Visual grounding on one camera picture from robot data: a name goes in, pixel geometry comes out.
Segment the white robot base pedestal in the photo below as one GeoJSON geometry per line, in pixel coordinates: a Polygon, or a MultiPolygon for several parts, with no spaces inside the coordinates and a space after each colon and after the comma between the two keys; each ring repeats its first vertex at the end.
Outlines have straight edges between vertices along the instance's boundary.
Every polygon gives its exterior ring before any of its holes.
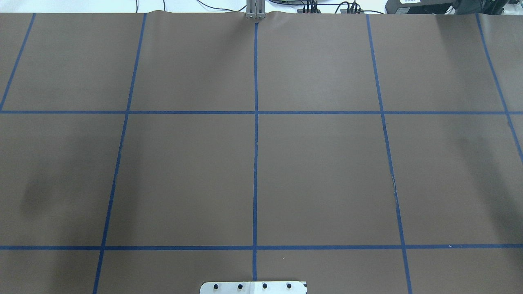
{"type": "Polygon", "coordinates": [[[308,287],[302,281],[236,281],[206,282],[200,294],[307,294],[308,287]]]}

